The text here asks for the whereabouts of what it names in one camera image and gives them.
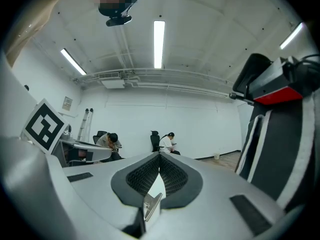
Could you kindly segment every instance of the red stripe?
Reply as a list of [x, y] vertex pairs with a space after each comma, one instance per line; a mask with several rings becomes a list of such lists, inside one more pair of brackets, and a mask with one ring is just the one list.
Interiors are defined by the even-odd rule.
[[272, 93], [268, 93], [264, 96], [255, 98], [254, 101], [264, 105], [270, 105], [281, 102], [301, 100], [302, 98], [303, 96], [299, 92], [289, 86], [286, 86], [282, 89], [273, 91]]

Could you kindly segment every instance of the white shirt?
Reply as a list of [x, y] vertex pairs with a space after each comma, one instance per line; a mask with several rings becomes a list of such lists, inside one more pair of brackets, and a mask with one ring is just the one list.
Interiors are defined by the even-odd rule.
[[163, 137], [159, 142], [160, 152], [171, 153], [172, 143], [168, 136]]

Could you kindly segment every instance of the person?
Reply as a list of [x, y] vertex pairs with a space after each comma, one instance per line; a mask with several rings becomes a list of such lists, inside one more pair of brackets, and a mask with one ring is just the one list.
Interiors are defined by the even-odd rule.
[[168, 135], [165, 135], [162, 137], [162, 139], [159, 142], [160, 146], [160, 152], [165, 152], [167, 154], [176, 154], [181, 155], [179, 151], [174, 149], [174, 145], [172, 143], [172, 140], [174, 139], [175, 134], [173, 132], [170, 132]]
[[107, 132], [105, 135], [102, 135], [100, 139], [98, 139], [96, 145], [112, 149], [111, 157], [103, 162], [111, 162], [123, 159], [118, 153], [119, 149], [122, 148], [122, 145], [116, 133]]
[[[28, 41], [48, 22], [58, 1], [34, 0], [29, 4], [28, 10], [19, 15], [4, 43], [5, 55], [11, 67]], [[125, 1], [127, 0], [98, 0], [97, 2], [104, 7], [117, 9], [123, 7]]]

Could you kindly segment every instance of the wall picture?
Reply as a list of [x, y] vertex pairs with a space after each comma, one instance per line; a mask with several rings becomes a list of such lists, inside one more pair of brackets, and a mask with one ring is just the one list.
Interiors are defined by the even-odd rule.
[[65, 98], [64, 98], [63, 105], [62, 105], [62, 108], [63, 108], [64, 110], [70, 111], [71, 104], [72, 104], [72, 99], [70, 99], [70, 98], [68, 98], [68, 97], [65, 97]]

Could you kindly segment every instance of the baseboard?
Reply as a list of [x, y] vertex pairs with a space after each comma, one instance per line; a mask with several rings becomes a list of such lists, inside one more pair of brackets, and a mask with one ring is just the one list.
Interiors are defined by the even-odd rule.
[[[231, 153], [234, 153], [234, 152], [241, 152], [241, 150], [235, 150], [235, 151], [231, 151], [231, 152], [228, 152], [228, 153], [224, 153], [224, 154], [220, 154], [220, 157], [222, 156], [225, 156], [225, 155], [229, 155]], [[211, 159], [211, 158], [214, 158], [215, 156], [208, 156], [208, 157], [201, 157], [201, 158], [195, 158], [195, 160], [206, 160], [206, 159]]]

